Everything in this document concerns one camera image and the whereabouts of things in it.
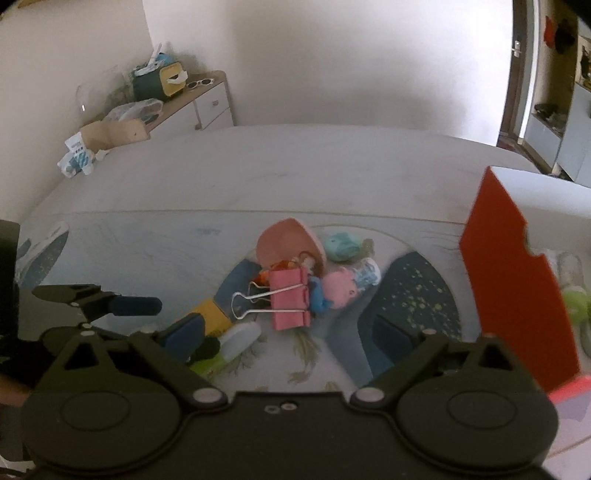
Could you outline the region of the blue doll figure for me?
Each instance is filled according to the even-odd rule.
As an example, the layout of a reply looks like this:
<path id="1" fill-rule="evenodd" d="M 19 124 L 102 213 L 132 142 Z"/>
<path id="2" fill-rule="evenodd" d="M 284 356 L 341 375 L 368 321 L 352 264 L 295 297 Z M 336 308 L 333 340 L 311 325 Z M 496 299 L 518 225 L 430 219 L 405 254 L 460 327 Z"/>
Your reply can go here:
<path id="1" fill-rule="evenodd" d="M 322 315 L 332 308 L 332 301 L 325 298 L 322 281 L 318 277 L 308 277 L 308 298 L 310 298 L 310 311 L 314 315 Z"/>

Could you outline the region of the pink binder clip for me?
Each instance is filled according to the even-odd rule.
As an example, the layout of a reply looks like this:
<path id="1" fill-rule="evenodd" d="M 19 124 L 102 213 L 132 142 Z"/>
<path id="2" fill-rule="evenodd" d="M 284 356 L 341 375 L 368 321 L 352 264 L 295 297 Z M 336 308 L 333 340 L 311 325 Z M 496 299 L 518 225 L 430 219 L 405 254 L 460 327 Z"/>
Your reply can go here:
<path id="1" fill-rule="evenodd" d="M 230 312 L 235 320 L 270 314 L 271 327 L 276 331 L 310 327 L 308 271 L 301 267 L 271 272 L 269 286 L 250 282 L 245 293 L 232 294 Z"/>

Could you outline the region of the brown door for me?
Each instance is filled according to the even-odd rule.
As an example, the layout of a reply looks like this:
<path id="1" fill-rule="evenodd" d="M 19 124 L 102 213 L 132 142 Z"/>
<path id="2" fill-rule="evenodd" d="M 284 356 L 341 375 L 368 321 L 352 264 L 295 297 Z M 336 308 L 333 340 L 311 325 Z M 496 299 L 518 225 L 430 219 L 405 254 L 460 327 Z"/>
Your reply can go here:
<path id="1" fill-rule="evenodd" d="M 513 34 L 511 43 L 510 71 L 500 134 L 516 138 L 518 110 L 526 69 L 528 2 L 513 1 Z"/>

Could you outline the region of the pink shallow bowl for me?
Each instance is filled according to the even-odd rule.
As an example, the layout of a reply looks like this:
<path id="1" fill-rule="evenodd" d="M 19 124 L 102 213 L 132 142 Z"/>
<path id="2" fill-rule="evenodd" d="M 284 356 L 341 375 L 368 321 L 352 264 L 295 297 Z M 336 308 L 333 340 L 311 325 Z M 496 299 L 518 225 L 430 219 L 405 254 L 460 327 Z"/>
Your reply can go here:
<path id="1" fill-rule="evenodd" d="M 301 253 L 315 259 L 315 272 L 322 274 L 327 264 L 325 249 L 318 236 L 294 217 L 270 225 L 256 243 L 256 259 L 263 267 L 298 257 Z"/>

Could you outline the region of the orange red flower toy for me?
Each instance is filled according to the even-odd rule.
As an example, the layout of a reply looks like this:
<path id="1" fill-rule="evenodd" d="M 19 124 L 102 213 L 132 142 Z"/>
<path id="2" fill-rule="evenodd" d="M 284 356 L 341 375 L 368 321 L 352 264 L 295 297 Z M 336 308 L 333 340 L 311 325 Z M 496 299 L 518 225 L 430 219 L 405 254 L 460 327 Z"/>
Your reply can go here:
<path id="1" fill-rule="evenodd" d="M 270 265 L 270 267 L 263 268 L 259 274 L 252 280 L 253 283 L 259 286 L 270 285 L 270 273 L 276 271 L 294 270 L 301 267 L 301 263 L 297 260 L 281 260 L 280 262 Z"/>

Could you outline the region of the white wooden side cabinet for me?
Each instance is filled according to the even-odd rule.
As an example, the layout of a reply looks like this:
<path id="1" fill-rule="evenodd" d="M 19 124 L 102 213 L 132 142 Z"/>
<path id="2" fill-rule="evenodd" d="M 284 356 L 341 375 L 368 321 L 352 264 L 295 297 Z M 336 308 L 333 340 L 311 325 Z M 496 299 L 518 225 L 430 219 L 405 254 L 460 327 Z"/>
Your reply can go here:
<path id="1" fill-rule="evenodd" d="M 158 118 L 145 126 L 151 140 L 235 126 L 226 74 L 221 70 L 192 74 L 188 76 L 187 82 L 202 78 L 214 78 L 215 82 L 193 90 L 187 89 L 185 85 L 180 94 L 167 101 Z"/>

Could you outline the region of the clear bottle green cap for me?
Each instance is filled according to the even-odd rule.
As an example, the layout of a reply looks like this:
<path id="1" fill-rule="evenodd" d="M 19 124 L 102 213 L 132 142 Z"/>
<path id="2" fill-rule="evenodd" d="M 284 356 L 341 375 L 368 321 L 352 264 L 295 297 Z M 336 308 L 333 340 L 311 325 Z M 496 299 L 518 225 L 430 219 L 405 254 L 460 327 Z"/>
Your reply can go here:
<path id="1" fill-rule="evenodd" d="M 207 336 L 190 357 L 190 370 L 197 375 L 211 379 L 220 373 L 233 360 L 262 334 L 256 322 L 236 323 L 219 337 Z"/>

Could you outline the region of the red white cardboard box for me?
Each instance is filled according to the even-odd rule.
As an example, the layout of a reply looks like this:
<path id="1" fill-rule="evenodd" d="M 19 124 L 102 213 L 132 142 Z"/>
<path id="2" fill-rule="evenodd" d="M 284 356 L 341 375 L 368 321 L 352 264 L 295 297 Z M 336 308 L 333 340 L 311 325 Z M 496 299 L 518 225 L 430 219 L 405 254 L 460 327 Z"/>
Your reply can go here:
<path id="1" fill-rule="evenodd" d="M 554 457 L 590 453 L 590 358 L 570 321 L 558 263 L 590 286 L 590 191 L 541 174 L 490 167 L 460 250 L 481 329 L 501 338 L 556 405 Z"/>

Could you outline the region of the brown cardboard box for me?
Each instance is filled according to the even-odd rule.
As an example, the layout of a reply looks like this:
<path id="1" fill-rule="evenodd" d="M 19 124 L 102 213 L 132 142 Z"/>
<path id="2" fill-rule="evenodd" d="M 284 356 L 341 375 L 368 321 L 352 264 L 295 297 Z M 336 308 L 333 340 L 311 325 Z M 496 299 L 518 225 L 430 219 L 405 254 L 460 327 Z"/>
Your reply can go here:
<path id="1" fill-rule="evenodd" d="M 93 153 L 142 142 L 150 139 L 139 119 L 125 121 L 95 121 L 80 129 L 85 146 Z"/>

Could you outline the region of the white sunglasses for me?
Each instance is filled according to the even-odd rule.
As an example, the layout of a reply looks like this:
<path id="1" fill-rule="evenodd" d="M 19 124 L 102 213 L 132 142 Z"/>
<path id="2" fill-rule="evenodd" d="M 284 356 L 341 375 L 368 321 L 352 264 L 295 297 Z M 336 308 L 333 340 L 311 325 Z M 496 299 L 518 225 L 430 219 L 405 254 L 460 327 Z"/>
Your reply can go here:
<path id="1" fill-rule="evenodd" d="M 215 82 L 214 78 L 202 78 L 199 80 L 192 80 L 186 83 L 186 88 L 189 90 L 193 90 L 198 87 L 209 86 Z"/>

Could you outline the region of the small white blue toy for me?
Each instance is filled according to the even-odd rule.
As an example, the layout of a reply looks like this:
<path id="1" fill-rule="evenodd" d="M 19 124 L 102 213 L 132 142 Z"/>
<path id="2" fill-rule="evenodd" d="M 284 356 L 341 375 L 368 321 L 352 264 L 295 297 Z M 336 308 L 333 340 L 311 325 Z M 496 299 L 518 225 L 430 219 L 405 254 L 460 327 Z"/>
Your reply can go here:
<path id="1" fill-rule="evenodd" d="M 359 292 L 377 286 L 381 281 L 380 267 L 373 258 L 366 257 L 353 264 L 353 282 Z"/>

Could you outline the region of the pink pig figurine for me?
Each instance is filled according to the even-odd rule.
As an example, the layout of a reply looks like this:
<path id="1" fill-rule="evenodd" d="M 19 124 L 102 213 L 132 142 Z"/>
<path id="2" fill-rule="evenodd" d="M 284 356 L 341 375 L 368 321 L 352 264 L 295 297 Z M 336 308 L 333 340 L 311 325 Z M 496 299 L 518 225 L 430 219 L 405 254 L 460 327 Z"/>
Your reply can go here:
<path id="1" fill-rule="evenodd" d="M 339 267 L 321 279 L 322 293 L 325 300 L 331 303 L 332 310 L 345 308 L 359 296 L 353 270 Z"/>

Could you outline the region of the yellow rectangular box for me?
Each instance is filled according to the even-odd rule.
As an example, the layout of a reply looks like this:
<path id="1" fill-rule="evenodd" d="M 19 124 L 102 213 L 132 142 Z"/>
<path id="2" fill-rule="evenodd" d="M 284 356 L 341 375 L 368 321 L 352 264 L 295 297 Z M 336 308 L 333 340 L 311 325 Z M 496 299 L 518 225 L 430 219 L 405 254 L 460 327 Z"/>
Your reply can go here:
<path id="1" fill-rule="evenodd" d="M 232 322 L 215 302 L 208 298 L 189 311 L 204 319 L 204 335 L 219 337 L 232 327 Z"/>

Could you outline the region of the blue white packet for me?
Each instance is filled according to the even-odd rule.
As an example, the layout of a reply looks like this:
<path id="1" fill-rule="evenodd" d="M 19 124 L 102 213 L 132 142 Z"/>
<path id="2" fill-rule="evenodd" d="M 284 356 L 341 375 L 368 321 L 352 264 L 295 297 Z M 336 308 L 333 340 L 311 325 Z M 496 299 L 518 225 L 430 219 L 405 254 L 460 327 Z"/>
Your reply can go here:
<path id="1" fill-rule="evenodd" d="M 61 173 L 68 179 L 79 173 L 88 176 L 94 171 L 95 154 L 86 146 L 80 132 L 65 141 L 68 152 L 57 163 Z"/>

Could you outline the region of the teal plush toy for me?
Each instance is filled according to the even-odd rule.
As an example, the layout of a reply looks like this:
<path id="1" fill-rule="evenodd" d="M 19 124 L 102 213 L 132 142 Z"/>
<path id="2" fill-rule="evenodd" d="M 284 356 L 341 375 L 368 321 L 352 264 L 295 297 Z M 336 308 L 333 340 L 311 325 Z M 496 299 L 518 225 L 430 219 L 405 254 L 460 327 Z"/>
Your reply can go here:
<path id="1" fill-rule="evenodd" d="M 325 238 L 322 242 L 325 255 L 329 260 L 342 263 L 352 260 L 362 250 L 362 240 L 353 234 L 338 232 Z"/>

